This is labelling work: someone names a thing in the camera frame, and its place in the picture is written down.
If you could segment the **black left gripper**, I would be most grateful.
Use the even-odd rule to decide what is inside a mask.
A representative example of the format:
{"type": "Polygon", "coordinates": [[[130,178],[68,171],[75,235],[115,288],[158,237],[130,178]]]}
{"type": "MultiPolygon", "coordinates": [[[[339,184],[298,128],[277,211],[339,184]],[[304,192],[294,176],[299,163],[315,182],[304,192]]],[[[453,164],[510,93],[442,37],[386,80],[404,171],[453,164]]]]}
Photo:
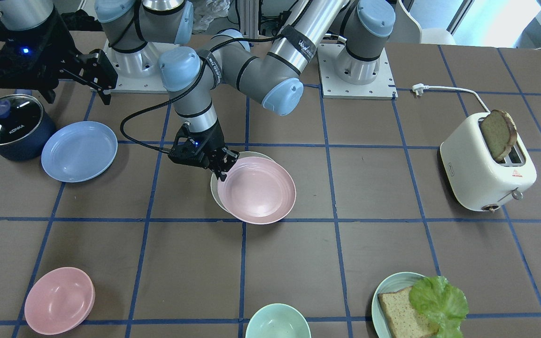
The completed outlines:
{"type": "Polygon", "coordinates": [[[218,121],[203,132],[192,132],[184,123],[168,154],[174,163],[209,169],[221,182],[225,182],[238,157],[238,151],[228,148],[218,121]]]}

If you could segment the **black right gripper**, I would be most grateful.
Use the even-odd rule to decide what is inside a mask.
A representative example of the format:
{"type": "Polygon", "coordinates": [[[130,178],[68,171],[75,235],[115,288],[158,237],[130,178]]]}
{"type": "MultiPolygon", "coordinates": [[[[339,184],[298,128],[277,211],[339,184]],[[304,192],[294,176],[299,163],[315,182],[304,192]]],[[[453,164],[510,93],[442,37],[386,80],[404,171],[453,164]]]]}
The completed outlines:
{"type": "Polygon", "coordinates": [[[103,50],[84,54],[76,47],[56,9],[23,31],[6,28],[0,17],[0,89],[37,91],[51,104],[62,79],[91,87],[103,105],[110,105],[118,75],[103,50]]]}

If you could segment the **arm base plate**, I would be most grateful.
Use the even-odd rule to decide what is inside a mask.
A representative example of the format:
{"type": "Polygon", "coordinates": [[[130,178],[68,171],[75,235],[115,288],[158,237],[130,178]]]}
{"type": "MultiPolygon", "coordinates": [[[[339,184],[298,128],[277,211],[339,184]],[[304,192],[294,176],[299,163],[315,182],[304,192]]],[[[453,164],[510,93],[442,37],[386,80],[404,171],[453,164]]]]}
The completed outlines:
{"type": "Polygon", "coordinates": [[[383,49],[378,59],[361,61],[345,45],[322,44],[317,49],[323,96],[329,99],[397,99],[397,89],[383,49]]]}
{"type": "Polygon", "coordinates": [[[150,42],[141,51],[124,54],[114,51],[105,41],[102,50],[118,74],[116,88],[111,92],[166,94],[158,60],[164,52],[176,47],[179,45],[150,42]]]}

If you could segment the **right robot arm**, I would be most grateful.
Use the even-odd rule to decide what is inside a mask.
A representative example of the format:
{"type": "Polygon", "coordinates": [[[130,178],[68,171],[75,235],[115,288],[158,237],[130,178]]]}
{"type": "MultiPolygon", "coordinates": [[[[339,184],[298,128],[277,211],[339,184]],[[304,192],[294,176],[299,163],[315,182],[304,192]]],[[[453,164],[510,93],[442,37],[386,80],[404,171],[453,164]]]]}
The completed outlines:
{"type": "Polygon", "coordinates": [[[35,90],[48,103],[61,79],[90,86],[109,105],[118,74],[152,70],[150,43],[186,44],[193,32],[187,0],[97,0],[97,21],[112,51],[82,53],[51,0],[0,0],[0,88],[35,90]]]}

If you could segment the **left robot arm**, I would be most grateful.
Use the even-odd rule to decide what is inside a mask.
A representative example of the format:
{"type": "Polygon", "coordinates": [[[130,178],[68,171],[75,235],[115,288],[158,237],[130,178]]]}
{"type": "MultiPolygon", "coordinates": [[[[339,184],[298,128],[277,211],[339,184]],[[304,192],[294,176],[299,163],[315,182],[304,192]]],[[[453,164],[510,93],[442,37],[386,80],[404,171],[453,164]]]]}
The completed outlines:
{"type": "Polygon", "coordinates": [[[174,163],[209,169],[225,180],[239,153],[225,143],[210,96],[214,88],[226,83],[264,109],[287,115],[303,94],[299,76],[326,33],[345,39],[330,60],[337,77],[364,86],[377,77],[395,22],[394,7],[386,0],[303,0],[270,39],[263,58],[251,53],[236,30],[216,34],[198,50],[180,46],[164,52],[158,60],[162,84],[182,126],[163,152],[174,163]]]}

